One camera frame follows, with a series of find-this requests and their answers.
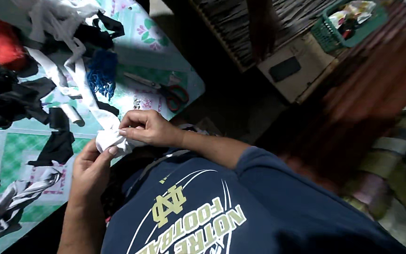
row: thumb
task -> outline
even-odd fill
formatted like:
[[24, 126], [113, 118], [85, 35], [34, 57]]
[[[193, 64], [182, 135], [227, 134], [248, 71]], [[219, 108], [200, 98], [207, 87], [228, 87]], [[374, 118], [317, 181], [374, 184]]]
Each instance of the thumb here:
[[98, 158], [92, 164], [92, 167], [98, 170], [109, 168], [110, 161], [115, 157], [117, 151], [118, 151], [117, 147], [109, 147], [98, 156]]
[[137, 141], [147, 143], [145, 131], [138, 128], [124, 128], [120, 130], [120, 135]]

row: person's left hand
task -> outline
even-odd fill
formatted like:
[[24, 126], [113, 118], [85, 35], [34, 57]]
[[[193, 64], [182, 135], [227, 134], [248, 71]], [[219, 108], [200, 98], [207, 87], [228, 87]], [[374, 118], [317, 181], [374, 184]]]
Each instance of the person's left hand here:
[[100, 154], [95, 139], [87, 143], [73, 163], [69, 205], [85, 206], [100, 201], [109, 181], [110, 161], [116, 152], [117, 147], [110, 147]]

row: scissors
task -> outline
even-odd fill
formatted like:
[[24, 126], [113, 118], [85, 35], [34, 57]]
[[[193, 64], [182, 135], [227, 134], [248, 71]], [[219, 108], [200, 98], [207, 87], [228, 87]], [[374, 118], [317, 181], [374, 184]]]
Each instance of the scissors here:
[[139, 83], [157, 89], [159, 94], [166, 98], [167, 107], [173, 113], [176, 113], [177, 111], [182, 109], [189, 102], [189, 94], [184, 88], [177, 84], [166, 86], [163, 84], [155, 83], [148, 79], [144, 79], [129, 72], [124, 72], [123, 74]]

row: fingernail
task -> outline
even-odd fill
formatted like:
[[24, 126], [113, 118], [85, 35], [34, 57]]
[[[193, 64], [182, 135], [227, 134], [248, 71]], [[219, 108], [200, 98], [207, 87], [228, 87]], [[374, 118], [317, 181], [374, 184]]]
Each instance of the fingernail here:
[[111, 147], [111, 148], [109, 148], [109, 153], [112, 154], [112, 155], [116, 155], [116, 154], [117, 154], [117, 151], [118, 151], [118, 148], [117, 148], [117, 147]]

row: scissor blade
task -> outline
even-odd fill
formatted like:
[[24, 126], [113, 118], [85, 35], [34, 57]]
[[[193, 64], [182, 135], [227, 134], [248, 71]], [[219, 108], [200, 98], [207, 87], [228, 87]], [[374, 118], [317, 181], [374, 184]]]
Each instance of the scissor blade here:
[[147, 86], [149, 86], [149, 87], [152, 87], [152, 88], [156, 88], [156, 89], [157, 89], [156, 83], [154, 83], [154, 82], [152, 82], [152, 81], [150, 81], [150, 80], [148, 80], [148, 79], [144, 79], [144, 78], [142, 78], [142, 77], [139, 77], [139, 76], [137, 76], [137, 75], [135, 75], [135, 74], [132, 74], [132, 73], [129, 73], [129, 72], [124, 72], [123, 74], [124, 74], [125, 76], [129, 77], [129, 78], [132, 78], [133, 80], [135, 80], [135, 81], [137, 81], [137, 82], [140, 82], [140, 83], [142, 83], [142, 84], [144, 84], [144, 85], [147, 85]]

